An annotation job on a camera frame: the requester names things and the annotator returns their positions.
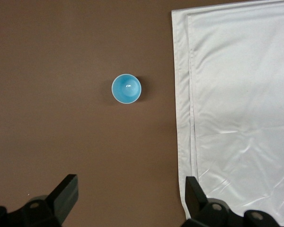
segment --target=brown surface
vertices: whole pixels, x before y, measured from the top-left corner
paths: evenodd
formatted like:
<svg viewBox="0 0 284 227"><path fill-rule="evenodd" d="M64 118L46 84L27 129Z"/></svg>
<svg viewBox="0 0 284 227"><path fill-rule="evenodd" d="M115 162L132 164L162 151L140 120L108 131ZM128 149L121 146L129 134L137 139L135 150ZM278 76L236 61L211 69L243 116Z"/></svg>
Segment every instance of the brown surface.
<svg viewBox="0 0 284 227"><path fill-rule="evenodd" d="M221 2L0 0L0 205L75 173L65 227L180 226L170 12ZM111 94L122 73L134 104Z"/></svg>

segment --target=white fabric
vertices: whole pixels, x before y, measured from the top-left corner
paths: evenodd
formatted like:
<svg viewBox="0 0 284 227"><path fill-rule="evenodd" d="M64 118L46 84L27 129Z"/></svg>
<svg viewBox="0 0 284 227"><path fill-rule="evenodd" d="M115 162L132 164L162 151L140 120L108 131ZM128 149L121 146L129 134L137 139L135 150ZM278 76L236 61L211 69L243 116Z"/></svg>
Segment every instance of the white fabric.
<svg viewBox="0 0 284 227"><path fill-rule="evenodd" d="M284 1L172 11L179 186L284 225Z"/></svg>

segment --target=screw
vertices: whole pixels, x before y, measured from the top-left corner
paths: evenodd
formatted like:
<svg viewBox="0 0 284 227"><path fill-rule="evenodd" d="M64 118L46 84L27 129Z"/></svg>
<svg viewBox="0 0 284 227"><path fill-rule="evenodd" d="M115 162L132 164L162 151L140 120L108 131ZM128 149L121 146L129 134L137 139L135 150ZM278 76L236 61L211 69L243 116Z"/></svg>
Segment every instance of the screw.
<svg viewBox="0 0 284 227"><path fill-rule="evenodd" d="M214 210L217 210L217 211L220 211L220 210L222 210L222 207L221 207L219 204L214 203L214 204L213 204L213 209L214 209Z"/></svg>
<svg viewBox="0 0 284 227"><path fill-rule="evenodd" d="M30 209L33 209L33 208L37 208L38 206L39 206L39 203L34 202L29 207L30 207Z"/></svg>
<svg viewBox="0 0 284 227"><path fill-rule="evenodd" d="M257 220L263 220L264 219L263 216L258 212L252 212L251 215L254 219L257 219Z"/></svg>

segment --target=blue cup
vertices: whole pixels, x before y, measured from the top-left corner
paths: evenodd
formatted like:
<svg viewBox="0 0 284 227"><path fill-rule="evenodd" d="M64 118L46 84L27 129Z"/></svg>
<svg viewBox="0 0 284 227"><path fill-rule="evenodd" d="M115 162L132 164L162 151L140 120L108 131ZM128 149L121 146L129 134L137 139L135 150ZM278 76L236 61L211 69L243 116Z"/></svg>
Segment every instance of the blue cup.
<svg viewBox="0 0 284 227"><path fill-rule="evenodd" d="M131 74L118 76L112 84L112 93L117 101L123 104L135 102L141 94L139 80Z"/></svg>

